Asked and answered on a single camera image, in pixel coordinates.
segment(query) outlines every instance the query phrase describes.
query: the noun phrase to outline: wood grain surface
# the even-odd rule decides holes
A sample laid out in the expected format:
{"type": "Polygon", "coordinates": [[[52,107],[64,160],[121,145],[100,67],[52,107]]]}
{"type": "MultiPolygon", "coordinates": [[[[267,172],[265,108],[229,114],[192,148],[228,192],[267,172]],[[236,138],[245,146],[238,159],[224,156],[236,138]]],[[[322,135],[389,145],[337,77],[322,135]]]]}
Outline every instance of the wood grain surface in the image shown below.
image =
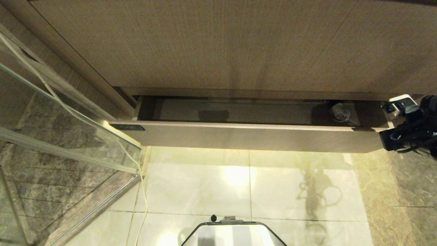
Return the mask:
{"type": "Polygon", "coordinates": [[[356,92],[369,100],[437,87],[432,6],[375,0],[30,3],[110,85],[127,91],[356,92]]]}
{"type": "Polygon", "coordinates": [[[387,129],[160,121],[109,123],[142,126],[145,131],[123,132],[144,146],[342,153],[368,153],[382,148],[379,131],[387,129]]]}
{"type": "Polygon", "coordinates": [[[96,89],[89,81],[65,63],[1,4],[0,16],[0,32],[10,39],[13,45],[16,45],[16,49],[22,49],[37,61],[28,59],[30,63],[43,69],[44,71],[41,72],[46,72],[46,75],[50,74],[54,82],[52,86],[104,119],[127,119],[133,115],[134,109],[126,101],[124,103],[128,107],[123,109],[118,107],[101,90],[96,89]]]}

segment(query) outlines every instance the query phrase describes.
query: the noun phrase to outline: white floor tile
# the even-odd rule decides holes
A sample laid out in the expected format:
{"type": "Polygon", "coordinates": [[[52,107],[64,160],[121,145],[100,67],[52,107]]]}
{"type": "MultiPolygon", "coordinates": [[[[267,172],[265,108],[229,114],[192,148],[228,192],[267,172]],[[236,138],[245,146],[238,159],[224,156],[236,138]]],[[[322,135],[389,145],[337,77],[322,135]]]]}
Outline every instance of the white floor tile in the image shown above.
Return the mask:
{"type": "Polygon", "coordinates": [[[252,217],[367,221],[355,172],[342,156],[250,151],[252,217]]]}
{"type": "Polygon", "coordinates": [[[105,211],[69,241],[67,246],[125,246],[131,220],[132,212],[105,211]]]}
{"type": "Polygon", "coordinates": [[[288,246],[373,246],[365,221],[298,221],[257,219],[288,246]]]}
{"type": "MultiPolygon", "coordinates": [[[[134,213],[127,246],[134,246],[143,213],[134,213]]],[[[147,214],[138,240],[139,246],[180,246],[200,223],[210,216],[180,214],[147,214]]],[[[250,218],[239,218],[249,221],[250,218]]]]}
{"type": "MultiPolygon", "coordinates": [[[[250,217],[248,165],[243,150],[153,147],[149,212],[250,217]]],[[[139,193],[135,211],[144,209],[139,193]]]]}
{"type": "Polygon", "coordinates": [[[138,188],[139,188],[139,183],[134,185],[122,197],[120,197],[116,202],[114,202],[114,204],[112,204],[108,210],[133,212],[135,207],[135,201],[138,194],[138,188]]]}

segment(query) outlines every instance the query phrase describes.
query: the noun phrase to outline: glass panel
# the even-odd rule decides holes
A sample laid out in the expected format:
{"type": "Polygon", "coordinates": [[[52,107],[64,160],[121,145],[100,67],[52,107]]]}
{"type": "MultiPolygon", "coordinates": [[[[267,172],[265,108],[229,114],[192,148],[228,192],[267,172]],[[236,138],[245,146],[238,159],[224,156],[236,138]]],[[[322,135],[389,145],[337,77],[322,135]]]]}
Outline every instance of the glass panel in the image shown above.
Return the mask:
{"type": "MultiPolygon", "coordinates": [[[[0,79],[0,127],[89,157],[137,168],[125,156],[119,142],[138,162],[140,148],[98,124],[90,126],[78,120],[55,99],[30,88],[3,70],[0,70],[0,79]]],[[[61,93],[59,96],[81,113],[92,114],[61,93]]]]}
{"type": "MultiPolygon", "coordinates": [[[[20,75],[26,74],[26,78],[34,84],[29,84],[26,79],[0,63],[0,127],[3,133],[16,133],[13,138],[6,138],[7,134],[3,134],[3,140],[14,142],[27,136],[31,138],[25,139],[29,143],[39,140],[61,147],[70,154],[74,153],[64,156],[74,158],[80,154],[105,164],[115,164],[114,168],[119,167],[119,170],[136,171],[136,164],[120,145],[137,162],[141,158],[141,148],[96,123],[103,121],[58,92],[62,101],[91,125],[78,120],[45,92],[40,81],[31,78],[32,74],[26,72],[23,64],[18,69],[20,75]]],[[[5,189],[0,187],[0,245],[20,243],[17,241],[19,234],[16,233],[20,227],[13,223],[12,208],[16,211],[16,221],[19,220],[23,228],[18,232],[25,235],[28,244],[40,245],[60,226],[70,225],[68,218],[74,214],[90,213],[98,205],[94,203],[102,202],[116,191],[119,187],[114,186],[113,179],[121,179],[117,170],[95,163],[98,162],[80,162],[15,145],[2,141],[0,136],[0,167],[10,192],[10,204],[13,204],[9,207],[3,205],[5,196],[1,194],[5,189]],[[106,189],[93,194],[98,187],[106,189]]]]}
{"type": "Polygon", "coordinates": [[[0,170],[0,245],[25,245],[23,232],[0,170]]]}
{"type": "Polygon", "coordinates": [[[88,199],[83,206],[80,201],[94,197],[95,189],[117,172],[15,144],[6,144],[1,156],[1,168],[30,245],[39,244],[75,213],[91,212],[98,204],[88,199]]]}

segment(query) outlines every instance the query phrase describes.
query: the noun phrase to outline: open drawer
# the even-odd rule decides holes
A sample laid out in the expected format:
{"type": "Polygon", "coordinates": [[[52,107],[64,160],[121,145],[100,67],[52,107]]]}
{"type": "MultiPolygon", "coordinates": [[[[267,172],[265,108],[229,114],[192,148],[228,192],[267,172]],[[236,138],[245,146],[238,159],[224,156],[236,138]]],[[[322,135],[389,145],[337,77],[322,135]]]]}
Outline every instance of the open drawer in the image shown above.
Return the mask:
{"type": "Polygon", "coordinates": [[[133,120],[109,122],[145,146],[367,153],[392,128],[380,102],[347,101],[349,123],[321,100],[140,97],[133,120]]]}

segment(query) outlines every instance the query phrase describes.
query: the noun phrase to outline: white cable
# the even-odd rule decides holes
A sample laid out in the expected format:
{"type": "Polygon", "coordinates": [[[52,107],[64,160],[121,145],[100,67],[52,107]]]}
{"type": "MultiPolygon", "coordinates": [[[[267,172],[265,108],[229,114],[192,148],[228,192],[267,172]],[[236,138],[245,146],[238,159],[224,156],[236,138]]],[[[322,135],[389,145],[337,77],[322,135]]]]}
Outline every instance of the white cable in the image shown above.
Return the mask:
{"type": "Polygon", "coordinates": [[[135,239],[135,246],[138,245],[138,239],[139,239],[139,235],[141,233],[141,229],[142,226],[144,225],[144,221],[146,220],[146,215],[147,215],[147,209],[149,208],[149,206],[147,205],[147,198],[146,198],[146,188],[144,187],[144,179],[142,178],[142,171],[141,171],[141,166],[139,165],[139,163],[134,160],[134,158],[132,158],[132,156],[127,152],[127,150],[125,149],[125,147],[118,142],[118,144],[120,145],[121,149],[124,151],[124,153],[127,155],[127,157],[129,157],[138,167],[138,171],[139,171],[139,176],[141,178],[141,186],[142,186],[142,190],[143,190],[143,195],[144,195],[144,201],[146,202],[146,211],[144,212],[144,217],[142,218],[142,222],[141,222],[141,226],[139,227],[139,231],[137,234],[137,237],[135,239]]]}
{"type": "Polygon", "coordinates": [[[78,120],[84,122],[87,125],[90,125],[92,127],[95,127],[95,125],[91,124],[90,122],[82,119],[80,116],[75,114],[55,93],[55,91],[50,87],[50,85],[47,83],[45,78],[28,62],[26,59],[9,43],[7,38],[3,35],[3,33],[0,32],[0,39],[3,41],[3,43],[22,61],[45,85],[47,90],[52,94],[52,96],[55,98],[55,100],[65,109],[67,112],[69,112],[71,115],[76,117],[78,120]]]}
{"type": "MultiPolygon", "coordinates": [[[[86,123],[87,125],[90,125],[92,127],[95,127],[95,125],[93,125],[92,123],[82,119],[80,116],[78,116],[75,112],[73,112],[59,97],[58,95],[55,93],[55,91],[52,89],[52,87],[50,87],[50,85],[47,83],[47,81],[45,80],[45,78],[28,62],[26,61],[26,59],[9,43],[9,41],[7,40],[7,38],[0,32],[0,39],[3,41],[3,43],[20,59],[20,61],[22,61],[40,80],[41,82],[45,85],[45,87],[47,88],[47,90],[52,94],[52,96],[55,98],[55,100],[65,109],[67,110],[67,112],[69,112],[71,115],[73,115],[76,119],[86,123]]],[[[149,206],[147,205],[147,199],[146,199],[146,188],[144,187],[144,179],[142,177],[142,171],[141,171],[141,166],[139,165],[139,163],[127,152],[127,150],[125,149],[125,147],[120,143],[117,142],[121,149],[124,151],[124,153],[127,155],[127,157],[129,157],[137,166],[138,166],[138,171],[139,171],[139,176],[141,178],[141,185],[143,187],[143,195],[144,195],[144,201],[146,202],[146,211],[144,212],[144,218],[142,219],[142,223],[141,226],[139,228],[138,231],[138,235],[136,237],[135,240],[135,246],[138,245],[138,238],[142,229],[142,226],[144,224],[144,221],[146,220],[146,215],[147,215],[147,209],[149,208],[149,206]]]]}

